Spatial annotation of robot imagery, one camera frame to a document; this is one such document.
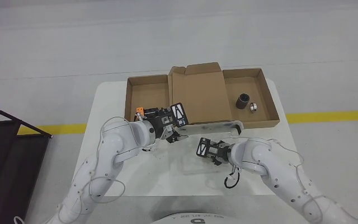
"yellow floor line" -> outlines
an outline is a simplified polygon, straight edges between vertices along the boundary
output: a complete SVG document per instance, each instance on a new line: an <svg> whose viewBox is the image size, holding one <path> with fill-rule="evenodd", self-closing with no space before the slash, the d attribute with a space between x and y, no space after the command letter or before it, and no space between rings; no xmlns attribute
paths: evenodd
<svg viewBox="0 0 358 224"><path fill-rule="evenodd" d="M317 112L286 114L289 124L315 122L347 122L358 120L358 111Z"/></svg>
<svg viewBox="0 0 358 224"><path fill-rule="evenodd" d="M318 113L300 113L286 114L289 124L298 123L316 123L316 122L346 122L357 121L358 111L337 111L337 112L318 112ZM37 126L41 130L53 135L57 134L83 134L86 131L87 124L59 124L59 125L41 125ZM18 134L34 134L31 129L21 127Z"/></svg>

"cardboard box lid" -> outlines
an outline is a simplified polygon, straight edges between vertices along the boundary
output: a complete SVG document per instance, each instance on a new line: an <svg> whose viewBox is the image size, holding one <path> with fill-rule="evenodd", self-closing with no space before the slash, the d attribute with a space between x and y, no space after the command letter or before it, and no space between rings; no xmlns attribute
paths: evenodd
<svg viewBox="0 0 358 224"><path fill-rule="evenodd" d="M232 120L223 72L219 63L173 67L171 103L181 102L190 124Z"/></svg>

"open cardboard box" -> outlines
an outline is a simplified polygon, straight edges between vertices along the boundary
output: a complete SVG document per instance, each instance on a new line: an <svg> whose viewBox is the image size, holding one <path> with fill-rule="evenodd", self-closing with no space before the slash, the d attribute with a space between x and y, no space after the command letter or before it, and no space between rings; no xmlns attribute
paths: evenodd
<svg viewBox="0 0 358 224"><path fill-rule="evenodd" d="M239 110L235 103L246 93L257 104ZM181 102L190 125L183 134L226 132L236 124L245 128L274 127L280 122L262 69L221 70L218 63L173 67L169 75L128 78L125 118L134 119L136 108L167 108Z"/></svg>

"black metal cart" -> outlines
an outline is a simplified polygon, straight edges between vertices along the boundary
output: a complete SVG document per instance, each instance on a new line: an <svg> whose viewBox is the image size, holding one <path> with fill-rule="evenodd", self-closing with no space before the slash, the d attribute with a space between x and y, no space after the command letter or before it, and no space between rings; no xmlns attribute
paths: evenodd
<svg viewBox="0 0 358 224"><path fill-rule="evenodd" d="M53 136L0 110L0 223L25 219L41 164ZM17 135L20 126L38 133Z"/></svg>

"orange component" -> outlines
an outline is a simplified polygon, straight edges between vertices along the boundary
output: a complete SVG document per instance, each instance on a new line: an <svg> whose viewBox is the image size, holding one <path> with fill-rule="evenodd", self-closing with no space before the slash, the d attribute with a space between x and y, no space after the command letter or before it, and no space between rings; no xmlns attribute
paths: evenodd
<svg viewBox="0 0 358 224"><path fill-rule="evenodd" d="M136 108L136 112L144 116L144 108Z"/></svg>

